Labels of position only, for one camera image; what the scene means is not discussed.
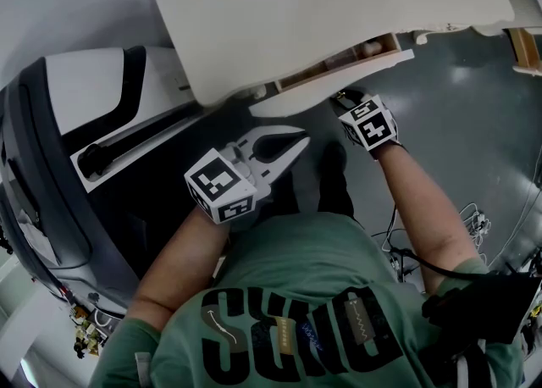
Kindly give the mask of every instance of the wire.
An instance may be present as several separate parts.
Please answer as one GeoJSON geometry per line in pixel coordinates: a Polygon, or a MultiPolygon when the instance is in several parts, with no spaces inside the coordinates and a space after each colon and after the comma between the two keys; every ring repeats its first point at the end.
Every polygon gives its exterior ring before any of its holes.
{"type": "Polygon", "coordinates": [[[414,266],[412,269],[407,269],[405,271],[405,275],[410,275],[412,272],[414,272],[416,269],[419,269],[420,265],[414,266]]]}
{"type": "Polygon", "coordinates": [[[480,251],[482,243],[484,243],[484,235],[487,235],[491,230],[491,221],[485,217],[485,215],[478,210],[478,205],[475,202],[470,202],[465,206],[459,215],[463,215],[470,207],[474,207],[474,212],[468,218],[463,220],[463,223],[467,227],[468,235],[473,240],[476,251],[480,255],[480,258],[484,260],[484,263],[488,263],[488,257],[485,253],[480,251]]]}
{"type": "Polygon", "coordinates": [[[510,242],[513,241],[514,238],[517,236],[517,233],[519,233],[519,230],[523,227],[523,224],[525,224],[525,220],[527,219],[528,215],[531,213],[531,210],[533,210],[534,205],[536,204],[537,200],[539,199],[540,191],[539,191],[538,195],[536,196],[536,198],[534,199],[533,204],[531,204],[531,207],[529,208],[529,210],[527,212],[527,215],[525,215],[525,218],[523,218],[523,214],[525,213],[525,209],[527,208],[528,199],[531,197],[531,189],[533,189],[534,180],[536,179],[536,173],[537,173],[537,171],[539,169],[539,164],[540,164],[540,158],[541,157],[542,157],[542,146],[540,146],[539,156],[536,159],[536,164],[534,166],[533,179],[531,179],[531,184],[529,185],[528,190],[527,190],[527,198],[525,200],[525,204],[523,204],[522,213],[521,213],[521,215],[519,215],[519,219],[517,220],[516,226],[514,227],[514,230],[512,230],[512,233],[510,234],[510,237],[505,242],[505,244],[503,245],[501,250],[497,253],[497,255],[493,258],[493,260],[491,260],[491,263],[488,265],[489,267],[495,262],[495,260],[497,258],[499,258],[502,255],[502,253],[506,250],[506,247],[508,247],[510,242]]]}
{"type": "Polygon", "coordinates": [[[382,243],[382,251],[384,252],[390,252],[389,249],[385,249],[386,243],[390,243],[390,236],[393,231],[393,228],[395,227],[395,221],[397,220],[397,206],[393,207],[393,213],[391,214],[391,221],[390,225],[388,225],[388,230],[386,231],[386,238],[384,239],[384,242],[382,243]]]}
{"type": "Polygon", "coordinates": [[[98,322],[98,313],[95,312],[95,313],[94,313],[94,322],[95,322],[100,328],[104,328],[104,327],[106,327],[106,326],[109,324],[109,322],[111,322],[111,318],[109,318],[108,321],[107,321],[106,323],[101,324],[100,322],[98,322]]]}
{"type": "MultiPolygon", "coordinates": [[[[407,231],[407,229],[395,229],[395,230],[392,230],[392,231],[391,231],[391,236],[390,236],[390,241],[391,241],[391,237],[393,236],[393,234],[394,234],[396,231],[407,231]]],[[[387,234],[387,233],[388,233],[387,231],[380,231],[380,232],[377,233],[376,235],[371,235],[371,237],[381,236],[381,235],[385,235],[385,234],[387,234]]]]}
{"type": "Polygon", "coordinates": [[[461,272],[454,272],[451,270],[439,268],[434,264],[431,264],[430,262],[426,262],[425,260],[423,260],[423,258],[418,257],[410,249],[391,248],[391,252],[393,252],[394,254],[399,254],[402,257],[409,257],[413,260],[416,260],[417,262],[423,264],[437,274],[441,274],[450,278],[456,278],[458,280],[477,280],[478,278],[485,276],[485,274],[463,274],[461,272]]]}

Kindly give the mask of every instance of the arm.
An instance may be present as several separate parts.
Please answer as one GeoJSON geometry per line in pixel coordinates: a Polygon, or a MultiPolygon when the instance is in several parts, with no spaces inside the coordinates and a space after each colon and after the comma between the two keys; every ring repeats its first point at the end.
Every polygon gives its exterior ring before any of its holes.
{"type": "MultiPolygon", "coordinates": [[[[454,205],[405,149],[386,144],[375,156],[419,257],[448,270],[479,257],[454,205]]],[[[444,278],[424,266],[422,274],[427,292],[434,294],[444,278]]]]}
{"type": "Polygon", "coordinates": [[[195,208],[141,280],[126,317],[161,331],[181,305],[207,288],[229,232],[229,225],[216,225],[195,208]]]}

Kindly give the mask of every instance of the concrete floor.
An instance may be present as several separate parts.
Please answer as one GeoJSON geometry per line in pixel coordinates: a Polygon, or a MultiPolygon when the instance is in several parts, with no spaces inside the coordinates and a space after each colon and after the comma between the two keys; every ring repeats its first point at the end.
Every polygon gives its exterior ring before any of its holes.
{"type": "MultiPolygon", "coordinates": [[[[542,78],[512,70],[515,58],[506,36],[488,38],[466,30],[430,36],[429,44],[414,46],[403,35],[401,45],[413,47],[416,58],[351,87],[380,95],[395,115],[401,142],[458,210],[475,202],[489,217],[492,228],[482,250],[490,263],[516,226],[528,194],[524,212],[539,192],[530,183],[542,144],[542,78]]],[[[266,123],[279,121],[303,127],[312,137],[294,168],[301,210],[316,209],[316,164],[327,141],[337,138],[348,152],[346,178],[356,218],[370,234],[386,230],[393,202],[384,176],[364,150],[344,137],[330,104],[266,123]]],[[[504,259],[518,266],[533,251],[542,237],[541,216],[539,197],[525,227],[493,268],[504,259]]],[[[395,233],[394,244],[407,245],[406,235],[395,233]]]]}

